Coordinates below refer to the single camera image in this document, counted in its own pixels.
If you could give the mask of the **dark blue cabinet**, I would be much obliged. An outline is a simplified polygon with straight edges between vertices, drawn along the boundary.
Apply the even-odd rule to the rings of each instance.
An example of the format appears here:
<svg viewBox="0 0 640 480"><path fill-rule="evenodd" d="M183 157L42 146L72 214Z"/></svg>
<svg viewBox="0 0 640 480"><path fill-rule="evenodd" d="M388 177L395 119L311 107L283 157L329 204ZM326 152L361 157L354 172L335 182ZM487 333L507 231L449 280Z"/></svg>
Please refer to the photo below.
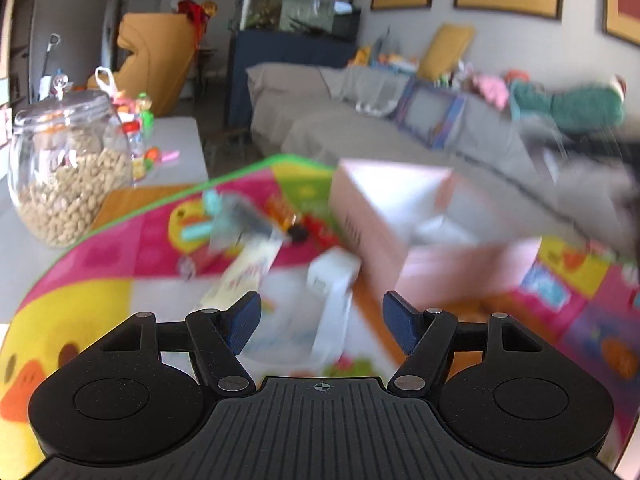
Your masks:
<svg viewBox="0 0 640 480"><path fill-rule="evenodd" d="M263 91L316 91L321 88L319 70L341 68L357 46L325 36L247 29L231 40L224 126L247 130Z"/></svg>

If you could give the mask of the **teal plastic clip tool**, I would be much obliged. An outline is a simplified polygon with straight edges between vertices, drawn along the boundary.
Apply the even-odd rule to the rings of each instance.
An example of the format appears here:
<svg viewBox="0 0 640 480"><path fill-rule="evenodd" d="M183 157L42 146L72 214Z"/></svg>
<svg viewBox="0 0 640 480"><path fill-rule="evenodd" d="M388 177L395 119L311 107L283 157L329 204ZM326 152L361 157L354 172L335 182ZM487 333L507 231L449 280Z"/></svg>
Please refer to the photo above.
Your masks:
<svg viewBox="0 0 640 480"><path fill-rule="evenodd" d="M206 190L201 199L202 210L186 212L179 220L180 240L195 242L209 237L214 230L214 221L224 209L224 201L215 190Z"/></svg>

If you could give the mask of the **pink cardboard box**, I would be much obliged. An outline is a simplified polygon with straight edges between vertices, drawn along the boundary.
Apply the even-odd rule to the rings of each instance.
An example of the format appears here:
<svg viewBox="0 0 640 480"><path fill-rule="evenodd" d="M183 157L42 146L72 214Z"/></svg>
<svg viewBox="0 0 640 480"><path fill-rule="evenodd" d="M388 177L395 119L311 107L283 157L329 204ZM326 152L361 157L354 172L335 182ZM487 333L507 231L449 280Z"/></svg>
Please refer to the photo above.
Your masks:
<svg viewBox="0 0 640 480"><path fill-rule="evenodd" d="M450 168L343 159L329 206L372 294L419 309L517 288L542 242Z"/></svg>

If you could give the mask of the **small red-lid jar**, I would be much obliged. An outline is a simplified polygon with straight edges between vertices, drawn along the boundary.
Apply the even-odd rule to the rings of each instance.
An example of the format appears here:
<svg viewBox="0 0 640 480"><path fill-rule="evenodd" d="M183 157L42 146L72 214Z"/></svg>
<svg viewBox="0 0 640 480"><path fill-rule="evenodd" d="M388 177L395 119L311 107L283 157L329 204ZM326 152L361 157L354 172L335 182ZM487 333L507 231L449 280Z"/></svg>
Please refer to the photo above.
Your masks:
<svg viewBox="0 0 640 480"><path fill-rule="evenodd" d="M140 122L137 120L124 122L122 124L122 131L125 133L129 145L132 178L136 182L141 181L145 177L146 170L145 144Z"/></svg>

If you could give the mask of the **orange liquid bottle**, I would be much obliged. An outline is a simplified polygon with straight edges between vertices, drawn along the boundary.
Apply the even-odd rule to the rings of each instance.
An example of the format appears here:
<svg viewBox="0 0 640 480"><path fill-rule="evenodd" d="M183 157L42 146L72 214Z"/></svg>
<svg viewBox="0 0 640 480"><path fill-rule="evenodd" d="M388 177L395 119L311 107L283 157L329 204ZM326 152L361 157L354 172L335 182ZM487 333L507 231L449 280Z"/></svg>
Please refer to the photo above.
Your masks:
<svg viewBox="0 0 640 480"><path fill-rule="evenodd" d="M293 243L303 243L308 238L303 216L282 195L271 195L265 203L265 212Z"/></svg>

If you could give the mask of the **grey covered sofa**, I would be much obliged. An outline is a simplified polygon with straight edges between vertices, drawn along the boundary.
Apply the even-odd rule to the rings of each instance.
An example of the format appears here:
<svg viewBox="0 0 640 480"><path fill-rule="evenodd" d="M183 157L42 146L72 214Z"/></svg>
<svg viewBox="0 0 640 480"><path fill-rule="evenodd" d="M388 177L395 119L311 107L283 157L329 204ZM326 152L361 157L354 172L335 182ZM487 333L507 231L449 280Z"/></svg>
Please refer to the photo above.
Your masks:
<svg viewBox="0 0 640 480"><path fill-rule="evenodd" d="M616 148L580 154L548 118L387 70L262 63L246 76L263 153L449 167L537 232L634 253L639 183Z"/></svg>

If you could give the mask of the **green toy bottle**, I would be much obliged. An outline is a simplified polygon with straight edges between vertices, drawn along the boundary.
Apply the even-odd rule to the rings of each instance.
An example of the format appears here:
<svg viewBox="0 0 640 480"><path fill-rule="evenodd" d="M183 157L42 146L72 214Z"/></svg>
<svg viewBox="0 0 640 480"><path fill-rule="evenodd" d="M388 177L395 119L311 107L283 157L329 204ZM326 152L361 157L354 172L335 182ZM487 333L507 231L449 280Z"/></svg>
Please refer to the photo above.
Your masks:
<svg viewBox="0 0 640 480"><path fill-rule="evenodd" d="M144 140L149 140L153 132L154 115L152 113L152 104L151 98L145 92L141 92L136 99L136 111Z"/></svg>

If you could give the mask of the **white plastic bag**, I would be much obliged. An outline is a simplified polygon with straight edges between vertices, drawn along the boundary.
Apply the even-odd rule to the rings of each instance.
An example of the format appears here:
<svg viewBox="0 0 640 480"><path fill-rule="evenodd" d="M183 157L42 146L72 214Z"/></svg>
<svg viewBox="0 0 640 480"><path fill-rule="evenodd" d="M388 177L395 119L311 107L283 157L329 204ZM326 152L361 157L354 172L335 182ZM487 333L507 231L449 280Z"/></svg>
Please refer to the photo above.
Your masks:
<svg viewBox="0 0 640 480"><path fill-rule="evenodd" d="M96 68L93 74L98 88L106 93L110 99L117 101L124 95L117 87L113 72L105 66Z"/></svg>

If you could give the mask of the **pink plush toy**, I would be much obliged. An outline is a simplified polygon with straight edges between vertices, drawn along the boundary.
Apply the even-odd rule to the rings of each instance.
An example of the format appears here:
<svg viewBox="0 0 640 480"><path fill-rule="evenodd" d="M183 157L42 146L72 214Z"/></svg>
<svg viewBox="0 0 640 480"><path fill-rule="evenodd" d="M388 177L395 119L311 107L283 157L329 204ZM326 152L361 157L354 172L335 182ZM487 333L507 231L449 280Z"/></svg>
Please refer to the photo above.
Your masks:
<svg viewBox="0 0 640 480"><path fill-rule="evenodd" d="M497 110L504 110L509 103L509 88L498 76L475 74L472 77L472 86L488 104Z"/></svg>

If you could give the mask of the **colourful cartoon play mat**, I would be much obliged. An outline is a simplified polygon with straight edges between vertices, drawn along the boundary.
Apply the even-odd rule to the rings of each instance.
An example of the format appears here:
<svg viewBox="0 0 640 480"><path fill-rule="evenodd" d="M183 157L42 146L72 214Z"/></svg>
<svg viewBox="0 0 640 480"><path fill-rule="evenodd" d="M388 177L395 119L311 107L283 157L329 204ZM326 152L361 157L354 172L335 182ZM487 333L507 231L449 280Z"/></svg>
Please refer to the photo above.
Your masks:
<svg viewBox="0 0 640 480"><path fill-rule="evenodd" d="M212 182L265 209L282 195L304 214L341 229L329 206L330 169L294 156L277 156ZM27 421L27 405L44 378L88 348L130 314L153 311L161 321L183 318L234 259L219 257L194 278L178 269L198 243L180 240L179 220L202 210L204 190L194 186L155 196L125 192L108 200L96 232L58 258L18 307L1 349L1 474L21 479L43 459ZM639 289L636 271L578 242L539 235L536 260L517 288L445 304L465 321L490 311L514 314L597 375L615 402L612 436L602 452L625 479L639 473ZM269 270L306 266L322 250L309 237L281 248ZM362 269L342 354L320 370L285 376L390 377L399 348L382 327L381 299Z"/></svg>

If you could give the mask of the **teal blanket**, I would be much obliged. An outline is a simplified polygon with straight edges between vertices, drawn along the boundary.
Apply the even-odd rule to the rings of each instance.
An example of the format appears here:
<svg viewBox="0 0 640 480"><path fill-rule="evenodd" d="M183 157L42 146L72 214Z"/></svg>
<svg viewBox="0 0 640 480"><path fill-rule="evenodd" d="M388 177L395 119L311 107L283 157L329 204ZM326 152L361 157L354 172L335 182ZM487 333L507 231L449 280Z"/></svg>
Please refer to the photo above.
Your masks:
<svg viewBox="0 0 640 480"><path fill-rule="evenodd" d="M513 119L525 115L549 118L562 132L582 133L620 126L626 118L625 93L620 84L587 84L548 92L525 80L509 84Z"/></svg>

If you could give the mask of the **red packet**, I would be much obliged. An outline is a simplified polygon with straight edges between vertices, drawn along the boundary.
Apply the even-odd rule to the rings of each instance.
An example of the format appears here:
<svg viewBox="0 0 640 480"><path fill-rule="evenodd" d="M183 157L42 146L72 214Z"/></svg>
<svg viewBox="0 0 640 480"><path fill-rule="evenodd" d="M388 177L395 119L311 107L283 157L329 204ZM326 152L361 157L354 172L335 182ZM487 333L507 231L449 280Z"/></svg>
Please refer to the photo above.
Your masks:
<svg viewBox="0 0 640 480"><path fill-rule="evenodd" d="M333 229L324 220L313 214L303 216L303 226L322 250L343 246L342 240Z"/></svg>

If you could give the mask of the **clear plastic bag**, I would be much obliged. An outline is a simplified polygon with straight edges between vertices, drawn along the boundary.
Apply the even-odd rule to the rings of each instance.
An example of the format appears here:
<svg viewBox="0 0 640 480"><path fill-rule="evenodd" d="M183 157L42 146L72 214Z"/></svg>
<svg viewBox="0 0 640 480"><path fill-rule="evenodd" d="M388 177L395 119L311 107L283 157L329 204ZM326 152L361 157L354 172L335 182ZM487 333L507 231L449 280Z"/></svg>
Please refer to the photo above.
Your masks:
<svg viewBox="0 0 640 480"><path fill-rule="evenodd" d="M276 222L240 194L218 194L205 206L205 210L213 214L208 245L211 252L224 252L252 240L284 242L288 238Z"/></svg>

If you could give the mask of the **glass jar of nuts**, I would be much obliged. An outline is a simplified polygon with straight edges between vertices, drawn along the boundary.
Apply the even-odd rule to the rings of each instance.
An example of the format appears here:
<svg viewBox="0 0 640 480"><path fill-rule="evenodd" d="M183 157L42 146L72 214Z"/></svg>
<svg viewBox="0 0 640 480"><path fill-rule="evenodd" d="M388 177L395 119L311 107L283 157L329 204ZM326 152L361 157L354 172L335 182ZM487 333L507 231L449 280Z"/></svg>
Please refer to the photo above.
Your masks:
<svg viewBox="0 0 640 480"><path fill-rule="evenodd" d="M17 215L44 244L76 244L107 195L133 183L128 139L106 93L68 92L16 114L9 193Z"/></svg>

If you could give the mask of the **white square charger block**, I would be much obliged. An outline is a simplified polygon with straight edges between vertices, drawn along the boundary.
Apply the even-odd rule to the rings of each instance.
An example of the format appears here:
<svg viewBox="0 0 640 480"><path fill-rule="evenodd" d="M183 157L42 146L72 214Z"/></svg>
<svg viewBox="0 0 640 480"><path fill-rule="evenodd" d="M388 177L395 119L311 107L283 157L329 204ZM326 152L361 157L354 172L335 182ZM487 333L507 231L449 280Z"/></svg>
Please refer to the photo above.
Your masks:
<svg viewBox="0 0 640 480"><path fill-rule="evenodd" d="M361 260L333 247L306 266L276 269L260 286L262 320L240 354L255 376L320 370L343 351Z"/></svg>

